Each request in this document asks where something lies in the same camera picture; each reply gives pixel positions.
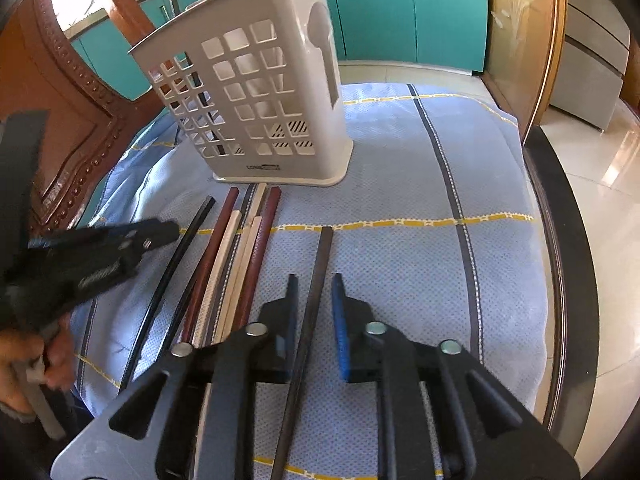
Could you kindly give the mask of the person's left hand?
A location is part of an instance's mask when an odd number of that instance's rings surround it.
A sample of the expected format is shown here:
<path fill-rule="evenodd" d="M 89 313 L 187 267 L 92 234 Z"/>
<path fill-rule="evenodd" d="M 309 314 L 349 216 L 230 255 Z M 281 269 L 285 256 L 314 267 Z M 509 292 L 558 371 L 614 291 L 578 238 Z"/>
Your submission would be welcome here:
<path fill-rule="evenodd" d="M 34 410 L 18 383 L 14 363 L 32 364 L 45 356 L 48 366 L 44 384 L 51 390 L 68 391 L 75 381 L 74 341 L 70 331 L 70 314 L 58 319 L 58 332 L 47 344 L 38 334 L 8 328 L 1 331 L 1 404 L 21 415 Z"/>

